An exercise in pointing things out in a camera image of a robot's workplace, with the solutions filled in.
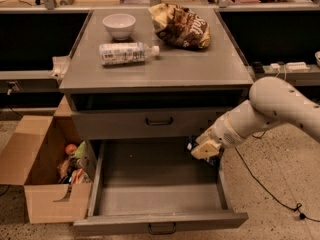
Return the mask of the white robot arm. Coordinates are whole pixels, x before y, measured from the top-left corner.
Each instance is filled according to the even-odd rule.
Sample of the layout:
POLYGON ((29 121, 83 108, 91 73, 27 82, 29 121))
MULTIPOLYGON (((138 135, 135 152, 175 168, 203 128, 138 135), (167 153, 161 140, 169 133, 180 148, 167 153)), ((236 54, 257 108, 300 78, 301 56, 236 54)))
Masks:
POLYGON ((288 82, 263 77, 254 82, 249 99, 220 116, 196 138, 191 154, 197 159, 213 157, 222 148, 233 148, 250 135, 289 123, 320 141, 320 107, 288 82))

